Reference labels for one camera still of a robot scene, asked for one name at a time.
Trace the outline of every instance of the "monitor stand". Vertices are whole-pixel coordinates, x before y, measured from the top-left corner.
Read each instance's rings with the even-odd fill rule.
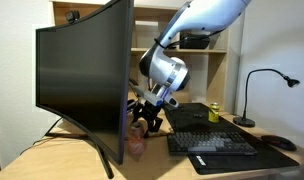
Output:
[[[87,134],[66,134],[66,133],[51,133],[51,130],[53,129],[53,127],[60,121],[62,120],[59,119],[57,120],[52,127],[45,133],[45,136],[50,136],[50,137],[62,137],[62,138],[73,138],[73,139],[85,139],[85,140],[89,140],[89,137]],[[108,176],[109,179],[112,179],[114,177],[114,174],[112,172],[112,168],[109,164],[109,161],[106,157],[106,155],[104,154],[104,151],[101,147],[99,147],[96,143],[94,143],[95,145],[95,149],[98,151],[98,154],[100,156],[101,162],[103,164],[103,167],[105,169],[105,172]]]
[[[111,166],[109,164],[109,161],[108,161],[106,155],[104,154],[103,149],[101,147],[99,147],[97,144],[95,144],[95,148],[98,151],[98,154],[99,154],[99,156],[101,158],[101,162],[103,164],[103,167],[105,169],[105,172],[106,172],[108,178],[112,179],[114,177],[114,174],[112,172],[112,168],[111,168]]]

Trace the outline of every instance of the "camera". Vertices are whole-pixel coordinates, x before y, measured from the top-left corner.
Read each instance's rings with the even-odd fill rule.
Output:
[[[65,13],[65,18],[69,23],[73,23],[80,18],[80,13],[77,10],[69,11]]]

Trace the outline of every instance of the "white wall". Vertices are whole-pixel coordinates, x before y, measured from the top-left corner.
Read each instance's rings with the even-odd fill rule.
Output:
[[[180,7],[186,0],[136,0]],[[0,0],[0,163],[8,165],[38,140],[56,116],[34,105],[33,32],[51,22],[48,0]]]
[[[288,88],[273,72],[253,73],[247,117],[304,147],[304,0],[252,0],[245,13],[241,55],[237,114],[242,115],[250,71],[274,68],[298,79],[298,87]]]

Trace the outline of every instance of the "desk surface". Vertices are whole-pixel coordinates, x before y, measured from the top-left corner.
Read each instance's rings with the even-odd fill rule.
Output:
[[[234,116],[221,112],[232,121]],[[243,128],[259,137],[269,134],[260,128]],[[54,132],[81,132],[75,126],[63,121]],[[160,132],[169,132],[170,125],[165,120]],[[110,161],[114,179],[216,179],[252,178],[278,174],[298,169],[297,167],[263,169],[223,174],[199,175],[195,172],[186,156],[169,156],[166,137],[146,139],[147,148],[143,155],[131,155],[125,147],[124,163],[117,165]],[[296,152],[282,153],[291,157],[304,168],[304,149],[298,147]],[[55,138],[44,140],[25,151],[21,156],[0,172],[0,179],[108,179],[96,149],[83,140]]]

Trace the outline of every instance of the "black desk lamp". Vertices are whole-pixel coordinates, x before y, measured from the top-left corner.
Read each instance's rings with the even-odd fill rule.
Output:
[[[248,74],[248,77],[246,79],[246,84],[245,84],[245,104],[244,104],[244,110],[243,110],[243,116],[242,117],[235,117],[233,118],[233,122],[237,125],[244,126],[244,127],[254,127],[255,122],[251,119],[246,118],[246,105],[247,105],[247,94],[248,94],[248,82],[249,82],[249,77],[252,73],[257,72],[257,71],[273,71],[278,73],[280,76],[283,77],[284,80],[288,82],[289,87],[294,87],[300,84],[300,81],[296,79],[290,79],[288,76],[282,74],[281,72],[275,70],[275,69],[257,69],[253,70]]]

